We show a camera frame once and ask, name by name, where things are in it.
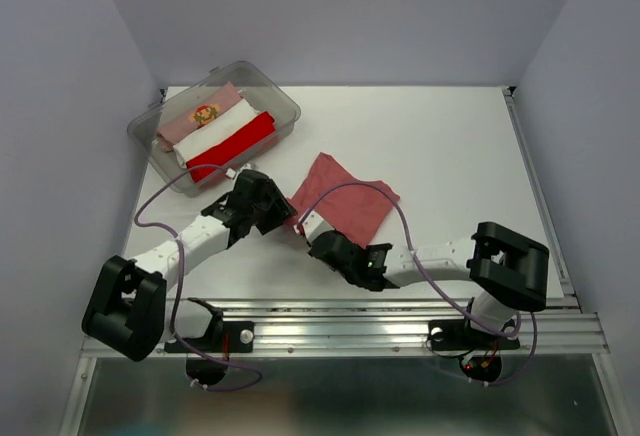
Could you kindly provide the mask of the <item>dusty red t shirt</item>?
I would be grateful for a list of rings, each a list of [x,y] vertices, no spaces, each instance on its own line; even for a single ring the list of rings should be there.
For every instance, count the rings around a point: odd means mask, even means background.
[[[320,153],[289,201],[301,217],[326,191],[341,183],[353,182],[357,182],[357,179],[336,159]],[[379,191],[353,185],[332,191],[314,211],[350,241],[366,247],[373,241],[392,209],[393,204]]]

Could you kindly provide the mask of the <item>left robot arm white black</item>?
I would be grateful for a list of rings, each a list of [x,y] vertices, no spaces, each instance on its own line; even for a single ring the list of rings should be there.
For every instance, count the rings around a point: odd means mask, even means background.
[[[100,269],[81,322],[85,335],[132,361],[145,359],[173,337],[167,293],[209,258],[231,248],[252,228],[265,235],[297,215],[276,183],[244,169],[223,194],[181,232],[131,259],[115,255]]]

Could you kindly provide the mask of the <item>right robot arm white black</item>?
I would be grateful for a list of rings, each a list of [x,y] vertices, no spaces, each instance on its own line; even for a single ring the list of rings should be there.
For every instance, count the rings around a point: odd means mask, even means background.
[[[482,222],[468,239],[413,248],[390,243],[362,247],[327,223],[306,234],[309,255],[349,284],[372,292],[427,283],[465,281],[482,291],[462,308],[460,334],[472,346],[494,336],[514,338],[523,313],[547,307],[549,249],[494,222]]]

